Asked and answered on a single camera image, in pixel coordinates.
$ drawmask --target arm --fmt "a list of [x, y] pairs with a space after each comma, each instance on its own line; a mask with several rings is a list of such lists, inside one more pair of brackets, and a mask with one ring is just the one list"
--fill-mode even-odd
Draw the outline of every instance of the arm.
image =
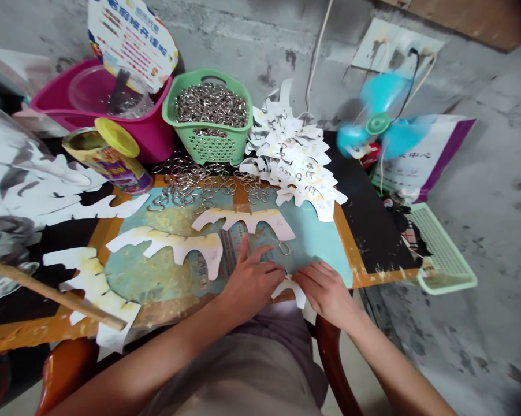
[[247, 258], [247, 236], [224, 291], [194, 315], [124, 357], [83, 385], [50, 416], [134, 416], [177, 372], [268, 302], [283, 267], [260, 263], [273, 246]]
[[455, 414], [422, 373], [353, 302], [334, 269], [324, 262], [313, 263], [295, 273], [293, 280], [318, 314], [349, 335], [400, 414]]

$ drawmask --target purple bag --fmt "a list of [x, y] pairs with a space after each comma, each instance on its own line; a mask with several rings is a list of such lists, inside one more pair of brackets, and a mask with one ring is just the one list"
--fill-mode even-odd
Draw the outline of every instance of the purple bag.
[[[428, 133], [409, 152], [384, 162], [383, 188], [397, 191], [408, 202], [425, 202], [428, 193], [467, 137], [476, 119], [464, 116], [432, 115], [407, 120], [412, 125], [427, 125]], [[379, 187], [380, 161], [372, 182]]]

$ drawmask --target blue fan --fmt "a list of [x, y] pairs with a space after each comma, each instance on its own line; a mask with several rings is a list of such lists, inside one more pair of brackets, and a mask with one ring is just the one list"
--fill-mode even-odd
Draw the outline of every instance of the blue fan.
[[426, 128], [406, 120], [393, 121], [388, 113], [402, 96], [410, 81], [393, 74], [381, 74], [368, 81], [359, 98], [365, 103], [369, 119], [366, 125], [343, 123], [337, 133], [340, 152], [351, 157], [348, 148], [362, 147], [371, 136], [382, 137], [383, 160], [395, 159], [415, 147], [425, 136]]

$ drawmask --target green plastic crate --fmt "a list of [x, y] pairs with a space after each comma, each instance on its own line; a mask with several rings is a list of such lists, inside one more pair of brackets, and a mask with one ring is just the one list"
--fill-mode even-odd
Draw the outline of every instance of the green plastic crate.
[[[247, 125], [235, 128], [221, 124], [188, 122], [178, 123], [176, 114], [176, 101], [182, 90], [190, 86], [199, 85], [207, 78], [218, 78], [226, 84], [226, 87], [236, 95], [243, 98], [247, 104]], [[174, 130], [184, 143], [193, 160], [198, 164], [206, 162], [230, 162], [232, 165], [240, 164], [245, 155], [247, 135], [253, 125], [253, 104], [247, 89], [236, 79], [216, 69], [198, 69], [193, 72], [178, 75], [172, 81], [172, 86], [164, 103], [162, 103], [162, 118], [174, 127]], [[226, 137], [196, 136], [196, 129], [216, 129], [226, 133]]]
[[428, 205], [411, 205], [411, 214], [407, 217], [420, 229], [422, 239], [433, 253], [426, 259], [438, 273], [432, 277], [419, 273], [416, 279], [404, 280], [404, 283], [419, 286], [431, 295], [443, 295], [478, 285], [476, 275]]

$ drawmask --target wooden chair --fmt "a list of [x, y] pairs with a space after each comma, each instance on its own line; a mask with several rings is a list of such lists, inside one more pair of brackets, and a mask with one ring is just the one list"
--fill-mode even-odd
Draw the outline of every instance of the wooden chair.
[[[344, 416], [362, 416], [341, 364], [341, 330], [320, 315], [317, 316], [315, 328], [313, 335], [317, 340], [322, 366], [341, 413]], [[152, 337], [148, 336], [136, 342], [139, 342], [140, 346]], [[94, 340], [87, 338], [67, 340], [57, 345], [43, 367], [43, 392], [36, 416], [46, 415], [94, 375], [122, 358], [120, 354], [111, 354], [97, 363], [98, 355], [99, 347]]]

